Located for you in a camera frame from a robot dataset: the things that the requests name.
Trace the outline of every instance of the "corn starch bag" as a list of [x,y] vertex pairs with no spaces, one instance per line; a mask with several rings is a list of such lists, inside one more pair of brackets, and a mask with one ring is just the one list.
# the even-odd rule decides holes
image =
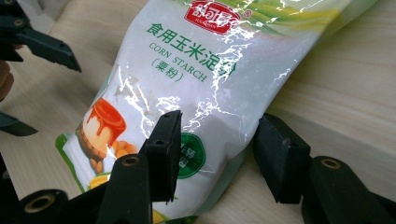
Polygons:
[[181,110],[175,200],[156,223],[207,211],[224,191],[259,118],[325,32],[374,0],[149,0],[128,29],[108,82],[57,147],[81,191],[138,152],[160,115]]

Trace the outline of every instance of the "red logo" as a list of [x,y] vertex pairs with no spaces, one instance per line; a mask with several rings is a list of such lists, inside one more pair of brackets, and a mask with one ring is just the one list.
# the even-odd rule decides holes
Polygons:
[[184,19],[216,34],[224,35],[241,17],[233,9],[213,1],[193,1]]

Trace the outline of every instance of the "green label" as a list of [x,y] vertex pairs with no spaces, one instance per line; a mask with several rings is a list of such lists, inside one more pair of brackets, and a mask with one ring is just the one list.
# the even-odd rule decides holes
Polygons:
[[199,137],[192,133],[182,133],[178,178],[195,175],[204,166],[205,160],[205,149]]

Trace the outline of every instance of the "wooden table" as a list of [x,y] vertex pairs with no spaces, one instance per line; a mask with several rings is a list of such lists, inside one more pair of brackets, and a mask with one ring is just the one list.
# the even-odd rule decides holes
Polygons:
[[[54,146],[71,133],[109,74],[131,20],[147,0],[71,0],[51,35],[75,52],[77,73],[20,50],[13,90],[0,111],[39,130],[0,133],[0,150],[20,198],[40,189],[80,194]],[[349,164],[373,192],[396,201],[396,2],[380,0],[318,44],[268,112],[311,147]],[[217,205],[197,223],[303,223],[298,205],[276,204],[249,157]]]

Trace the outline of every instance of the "pudding illustration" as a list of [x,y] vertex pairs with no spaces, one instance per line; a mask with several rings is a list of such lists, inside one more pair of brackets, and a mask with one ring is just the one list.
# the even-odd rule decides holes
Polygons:
[[134,145],[117,141],[125,129],[122,115],[103,98],[92,106],[91,114],[79,125],[78,142],[97,174],[104,171],[103,159],[109,148],[114,149],[116,158],[137,152]]

